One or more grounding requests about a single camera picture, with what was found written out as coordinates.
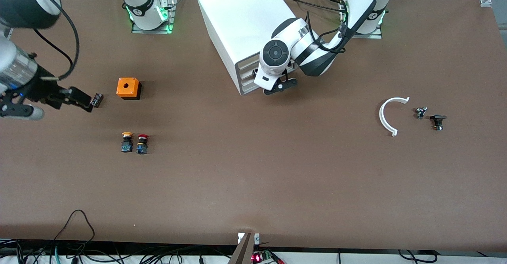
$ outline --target white curved bracket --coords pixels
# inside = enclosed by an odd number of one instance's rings
[[[397,101],[398,103],[406,104],[409,101],[409,97],[407,97],[407,98],[390,98],[390,99],[386,100],[385,103],[380,107],[380,111],[379,111],[380,122],[382,123],[382,125],[384,125],[384,127],[387,130],[389,130],[390,132],[393,133],[393,137],[394,137],[394,136],[396,136],[396,134],[398,134],[398,130],[396,128],[392,127],[391,125],[389,125],[389,123],[387,123],[387,120],[385,119],[385,116],[384,116],[384,107],[385,107],[385,105],[387,105],[391,101]]]

